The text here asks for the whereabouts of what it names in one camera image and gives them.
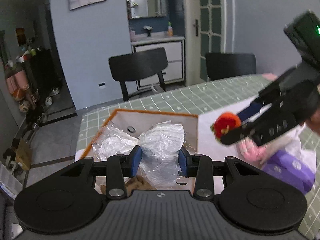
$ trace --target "wall socket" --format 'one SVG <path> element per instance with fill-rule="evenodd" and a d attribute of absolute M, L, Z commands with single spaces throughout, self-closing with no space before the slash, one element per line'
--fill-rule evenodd
<path fill-rule="evenodd" d="M 105 84 L 105 83 L 100 83 L 100 84 L 99 84 L 99 88 L 100 88 L 100 89 L 106 88 L 106 84 Z"/>

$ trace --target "vanity cabinet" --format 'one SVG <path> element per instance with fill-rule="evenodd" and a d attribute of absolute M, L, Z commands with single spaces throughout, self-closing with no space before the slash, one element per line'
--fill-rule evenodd
<path fill-rule="evenodd" d="M 133 45 L 133 51 L 139 52 L 148 49 L 156 49 L 163 47 L 167 54 L 168 66 L 162 71 L 164 82 L 166 84 L 181 82 L 185 80 L 184 67 L 184 40 L 158 42 L 153 44 Z M 159 83 L 157 75 L 148 77 L 137 82 L 137 88 L 143 89 L 153 83 Z"/>

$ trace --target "dining table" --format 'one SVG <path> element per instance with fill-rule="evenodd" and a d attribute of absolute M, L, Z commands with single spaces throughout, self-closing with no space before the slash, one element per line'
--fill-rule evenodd
<path fill-rule="evenodd" d="M 273 74 L 253 74 L 204 82 L 166 91 L 111 106 L 102 106 L 84 114 L 81 120 L 77 151 L 86 148 L 110 114 L 118 108 L 203 114 L 258 95 L 276 78 Z M 309 193 L 306 215 L 299 231 L 313 239 L 320 229 L 320 137 L 306 127 L 299 135 L 302 147 L 316 152 L 316 180 Z"/>

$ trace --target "chair backrest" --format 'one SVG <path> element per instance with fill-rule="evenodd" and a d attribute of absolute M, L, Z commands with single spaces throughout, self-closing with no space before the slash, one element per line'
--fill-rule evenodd
<path fill-rule="evenodd" d="M 150 49 L 109 58 L 115 81 L 127 82 L 151 77 L 168 66 L 164 48 Z"/>
<path fill-rule="evenodd" d="M 207 74 L 211 80 L 256 74 L 256 57 L 250 53 L 208 53 Z"/>

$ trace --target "person's hand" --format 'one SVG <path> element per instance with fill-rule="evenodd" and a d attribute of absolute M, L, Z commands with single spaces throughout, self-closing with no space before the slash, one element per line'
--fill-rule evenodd
<path fill-rule="evenodd" d="M 305 122 L 311 130 L 320 135 L 320 108 L 318 108 L 316 112 Z"/>

